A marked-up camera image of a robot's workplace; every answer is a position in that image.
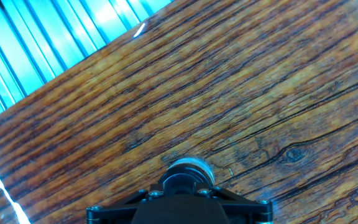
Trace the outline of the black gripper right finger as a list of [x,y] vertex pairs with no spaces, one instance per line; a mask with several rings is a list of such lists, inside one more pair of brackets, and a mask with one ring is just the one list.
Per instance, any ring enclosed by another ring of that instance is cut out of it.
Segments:
[[208,185],[196,185],[196,196],[217,202],[229,223],[273,224],[273,204],[269,200],[249,200]]

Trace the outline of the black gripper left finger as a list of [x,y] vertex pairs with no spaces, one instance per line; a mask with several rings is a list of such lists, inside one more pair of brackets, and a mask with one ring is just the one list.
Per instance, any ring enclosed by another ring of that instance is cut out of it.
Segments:
[[86,208],[86,223],[116,223],[120,218],[132,218],[141,205],[164,195],[162,184],[152,184],[149,190],[140,189],[111,205],[89,206]]

